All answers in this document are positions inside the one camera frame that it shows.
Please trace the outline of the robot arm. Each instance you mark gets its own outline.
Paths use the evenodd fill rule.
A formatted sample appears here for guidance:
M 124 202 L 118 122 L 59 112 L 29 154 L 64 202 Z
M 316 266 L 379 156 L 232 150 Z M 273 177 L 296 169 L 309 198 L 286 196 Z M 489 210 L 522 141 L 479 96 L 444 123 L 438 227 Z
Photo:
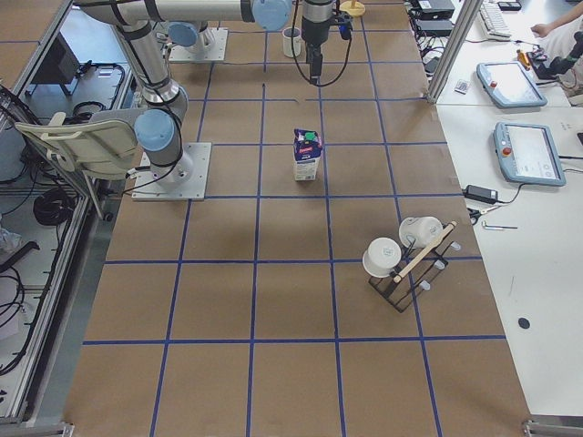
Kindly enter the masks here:
M 292 9 L 290 1 L 75 1 L 74 5 L 111 25 L 120 40 L 147 105 L 134 132 L 148 156 L 153 181 L 164 188 L 174 188 L 191 175 L 192 164 L 181 139 L 188 97 L 170 77 L 152 24 L 226 20 L 274 31 L 284 27 Z
M 267 31 L 281 30 L 289 19 L 301 15 L 300 34 L 309 66 L 303 78 L 317 87 L 333 83 L 321 81 L 322 45 L 330 28 L 339 27 L 343 39 L 352 40 L 352 19 L 333 1 L 159 1 L 158 12 L 162 21 L 242 21 Z

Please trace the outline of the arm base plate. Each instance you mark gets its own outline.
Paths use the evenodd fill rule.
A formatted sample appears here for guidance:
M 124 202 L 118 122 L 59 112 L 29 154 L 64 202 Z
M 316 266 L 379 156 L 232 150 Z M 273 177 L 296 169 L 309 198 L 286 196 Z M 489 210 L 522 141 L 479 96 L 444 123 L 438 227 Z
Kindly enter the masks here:
M 161 181 L 166 170 L 153 168 L 138 172 L 137 189 L 131 191 L 136 201 L 197 200 L 205 198 L 210 167 L 212 144 L 210 142 L 184 143 L 182 158 L 172 172 Z
M 228 29 L 207 27 L 198 31 L 189 23 L 173 23 L 169 28 L 170 63 L 223 62 L 226 55 Z

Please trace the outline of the person hand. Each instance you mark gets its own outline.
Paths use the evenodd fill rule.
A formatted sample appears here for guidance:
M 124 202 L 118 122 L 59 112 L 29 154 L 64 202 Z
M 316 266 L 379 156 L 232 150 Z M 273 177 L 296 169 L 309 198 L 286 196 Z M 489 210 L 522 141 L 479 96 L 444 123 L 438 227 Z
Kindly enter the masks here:
M 535 36 L 542 38 L 553 30 L 553 26 L 551 24 L 536 24 L 531 26 L 530 30 Z

